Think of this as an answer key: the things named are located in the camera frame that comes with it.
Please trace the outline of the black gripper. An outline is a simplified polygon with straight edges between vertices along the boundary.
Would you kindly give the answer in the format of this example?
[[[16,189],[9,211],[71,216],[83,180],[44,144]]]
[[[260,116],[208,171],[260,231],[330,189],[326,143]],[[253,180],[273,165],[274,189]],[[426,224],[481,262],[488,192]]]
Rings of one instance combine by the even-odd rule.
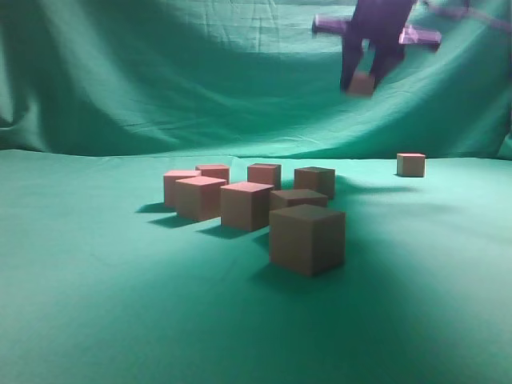
[[[405,59],[405,46],[438,50],[442,34],[408,23],[414,1],[358,1],[351,17],[336,18],[317,14],[314,34],[340,36],[342,41],[341,89],[346,92],[362,59],[362,40],[370,41],[374,59],[370,75],[374,88]]]

